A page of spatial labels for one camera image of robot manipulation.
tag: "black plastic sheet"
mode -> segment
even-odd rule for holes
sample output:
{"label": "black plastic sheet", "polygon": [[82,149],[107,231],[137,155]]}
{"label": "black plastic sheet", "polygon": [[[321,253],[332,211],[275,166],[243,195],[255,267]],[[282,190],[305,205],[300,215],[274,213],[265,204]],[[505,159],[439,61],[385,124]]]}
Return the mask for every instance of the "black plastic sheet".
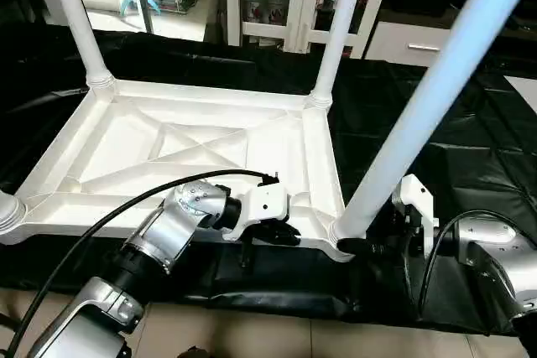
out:
{"label": "black plastic sheet", "polygon": [[[306,55],[147,34],[96,35],[108,68],[120,79],[307,94],[321,62]],[[3,77],[17,82],[13,88],[4,86],[9,96],[0,105],[0,188],[14,192],[84,96],[85,73],[66,28],[19,26],[0,33],[0,39]],[[472,77],[410,172],[435,196],[441,222],[464,210],[490,209],[515,220],[537,241],[537,118],[497,70],[488,74],[486,67]],[[342,61],[329,123],[346,202],[424,71],[385,62]],[[375,222],[381,233],[392,225],[390,214],[387,205]],[[9,264],[0,265],[0,285],[37,288],[73,242],[67,236],[34,236],[4,246],[0,259]],[[75,293],[102,270],[120,244],[92,239],[53,289]],[[453,258],[438,259],[421,321],[404,296],[400,262],[356,257],[343,264],[322,252],[277,246],[254,247],[247,269],[241,268],[241,258],[239,245],[192,244],[158,299],[351,322],[511,331],[501,319],[487,319],[472,273]],[[422,258],[411,259],[414,295],[423,266]]]}

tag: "cable connector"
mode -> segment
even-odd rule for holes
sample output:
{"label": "cable connector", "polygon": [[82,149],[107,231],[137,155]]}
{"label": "cable connector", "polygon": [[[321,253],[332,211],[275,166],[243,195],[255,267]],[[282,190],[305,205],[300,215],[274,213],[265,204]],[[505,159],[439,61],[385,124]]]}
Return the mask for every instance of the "cable connector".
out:
{"label": "cable connector", "polygon": [[258,187],[267,186],[268,184],[279,184],[278,173],[276,173],[275,176],[270,176],[266,174],[262,177],[262,181],[263,182],[261,184],[258,184]]}

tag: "cabinet handle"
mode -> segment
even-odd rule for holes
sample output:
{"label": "cabinet handle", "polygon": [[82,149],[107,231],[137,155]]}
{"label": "cabinet handle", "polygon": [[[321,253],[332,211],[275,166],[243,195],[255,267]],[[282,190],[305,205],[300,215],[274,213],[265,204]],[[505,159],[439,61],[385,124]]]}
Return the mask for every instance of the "cabinet handle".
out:
{"label": "cabinet handle", "polygon": [[426,50],[428,52],[440,52],[440,48],[437,46],[419,45],[419,44],[407,44],[409,49]]}
{"label": "cabinet handle", "polygon": [[307,34],[308,34],[308,23],[303,23],[302,24],[302,32],[300,33],[300,50],[305,53],[306,52],[306,49],[308,48],[308,44],[307,44]]}
{"label": "cabinet handle", "polygon": [[293,31],[293,24],[287,23],[287,32],[285,33],[284,38],[284,52],[289,52],[289,44],[290,44],[290,36],[291,32]]}

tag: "tiled floor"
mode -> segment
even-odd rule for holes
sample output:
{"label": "tiled floor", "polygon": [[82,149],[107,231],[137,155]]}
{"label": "tiled floor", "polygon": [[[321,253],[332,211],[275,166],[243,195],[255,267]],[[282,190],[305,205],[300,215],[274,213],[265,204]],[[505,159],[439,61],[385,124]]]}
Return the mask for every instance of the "tiled floor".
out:
{"label": "tiled floor", "polygon": [[[0,289],[0,311],[20,316],[32,293]],[[24,356],[69,297],[51,294],[30,326],[18,356]],[[0,348],[12,333],[0,329]],[[245,314],[152,304],[129,336],[137,358],[175,358],[196,345],[216,358],[526,358],[517,339],[454,335],[373,324],[343,324],[270,314]]]}

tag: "black cable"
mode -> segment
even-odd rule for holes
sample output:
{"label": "black cable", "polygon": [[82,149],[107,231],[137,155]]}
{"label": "black cable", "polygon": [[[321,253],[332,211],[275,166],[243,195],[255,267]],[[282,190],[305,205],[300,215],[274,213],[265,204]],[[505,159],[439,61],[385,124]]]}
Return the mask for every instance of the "black cable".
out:
{"label": "black cable", "polygon": [[211,171],[211,172],[207,172],[204,174],[197,174],[197,175],[188,176],[182,179],[172,180],[171,182],[167,184],[162,184],[160,186],[157,186],[156,188],[152,188],[151,190],[148,190],[147,192],[142,193],[140,196],[136,196],[135,198],[124,203],[123,205],[120,205],[114,211],[102,217],[97,223],[95,223],[86,232],[84,232],[84,234],[82,234],[82,236],[75,242],[75,245],[73,245],[72,248],[65,254],[63,259],[61,259],[60,263],[55,267],[53,272],[49,275],[47,280],[44,282],[41,289],[37,292],[37,294],[34,297],[34,300],[32,301],[28,310],[24,314],[23,320],[20,326],[18,327],[17,332],[11,339],[11,343],[9,344],[6,357],[7,358],[15,357],[15,353],[17,352],[17,348],[20,345],[21,340],[23,339],[24,333],[26,333],[26,330],[28,329],[28,326],[30,322],[32,321],[32,318],[34,317],[41,303],[43,302],[43,299],[46,296],[47,292],[49,292],[50,286],[52,285],[52,282],[54,281],[60,269],[65,265],[65,263],[70,259],[70,257],[73,255],[73,253],[78,249],[80,245],[82,245],[84,242],[90,239],[93,235],[95,235],[95,233],[98,232],[109,221],[113,220],[115,217],[123,213],[125,210],[130,209],[131,207],[133,207],[140,201],[145,200],[150,196],[156,195],[157,193],[160,193],[163,190],[174,188],[175,186],[186,184],[194,180],[212,178],[215,176],[222,176],[222,175],[235,175],[235,174],[257,176],[259,178],[262,178],[263,181],[268,180],[270,181],[270,183],[274,182],[274,178],[270,175],[261,174],[259,172],[249,171],[246,169],[223,169],[220,171]]}
{"label": "black cable", "polygon": [[462,220],[463,218],[466,218],[472,215],[490,215],[498,220],[505,221],[514,229],[517,227],[514,221],[506,217],[505,215],[501,215],[495,211],[483,210],[483,209],[468,210],[455,216],[453,219],[451,219],[451,221],[449,221],[446,224],[446,226],[444,226],[444,228],[442,229],[442,232],[440,233],[440,235],[438,235],[438,238],[436,238],[436,244],[433,247],[431,254],[429,255],[429,259],[427,260],[427,265],[425,266],[425,273],[421,281],[420,299],[418,302],[418,315],[420,318],[423,317],[423,313],[425,309],[425,301],[427,299],[427,291],[429,290],[430,276],[432,274],[433,265],[435,264],[436,255],[438,254],[438,249],[440,248],[440,244],[442,243],[442,240],[446,237],[446,234],[455,225],[455,223],[457,223],[459,220]]}
{"label": "black cable", "polygon": [[0,314],[0,326],[16,332],[18,327],[20,326],[20,322],[16,319],[10,318],[6,314]]}
{"label": "black cable", "polygon": [[412,293],[412,282],[410,281],[410,270],[409,270],[409,249],[410,249],[410,243],[412,242],[412,238],[414,237],[414,233],[412,230],[409,230],[404,238],[404,244],[403,244],[403,273],[404,273],[404,288],[406,291],[406,295],[409,298],[410,302],[412,303],[412,306],[414,306],[414,295]]}

